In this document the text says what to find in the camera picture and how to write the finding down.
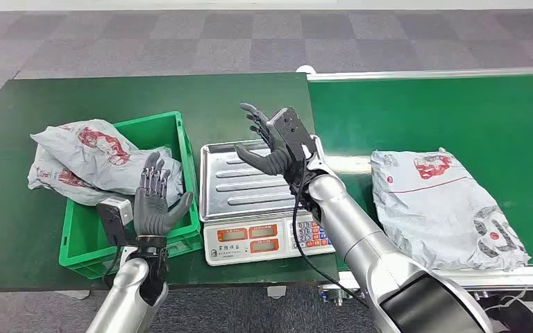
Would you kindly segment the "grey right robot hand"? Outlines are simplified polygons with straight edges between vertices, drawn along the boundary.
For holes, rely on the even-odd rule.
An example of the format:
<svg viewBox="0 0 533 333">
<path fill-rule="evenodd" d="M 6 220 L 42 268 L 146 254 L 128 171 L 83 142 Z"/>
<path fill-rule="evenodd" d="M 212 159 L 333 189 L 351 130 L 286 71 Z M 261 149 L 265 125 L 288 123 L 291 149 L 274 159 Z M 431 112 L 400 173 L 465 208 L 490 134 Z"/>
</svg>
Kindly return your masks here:
<svg viewBox="0 0 533 333">
<path fill-rule="evenodd" d="M 246 118 L 255 123 L 250 127 L 251 131 L 256 132 L 266 142 L 271 153 L 262 156 L 249 151 L 243 144 L 235 144 L 238 158 L 267 175 L 284 175 L 294 163 L 286 143 L 272 122 L 254 105 L 240 103 L 239 107 L 246 112 Z"/>
</svg>

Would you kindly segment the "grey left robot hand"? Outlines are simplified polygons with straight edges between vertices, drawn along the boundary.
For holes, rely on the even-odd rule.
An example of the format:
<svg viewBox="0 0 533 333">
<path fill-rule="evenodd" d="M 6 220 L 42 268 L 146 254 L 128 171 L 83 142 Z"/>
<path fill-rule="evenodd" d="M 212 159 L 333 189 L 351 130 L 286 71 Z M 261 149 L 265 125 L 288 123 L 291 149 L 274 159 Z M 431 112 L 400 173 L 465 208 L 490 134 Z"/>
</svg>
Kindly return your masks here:
<svg viewBox="0 0 533 333">
<path fill-rule="evenodd" d="M 169 207 L 167 183 L 171 172 L 163 171 L 163 166 L 160 153 L 153 152 L 142 169 L 133 209 L 134 229 L 139 236 L 166 236 L 193 203 L 194 193 L 186 191 L 174 207 Z"/>
</svg>

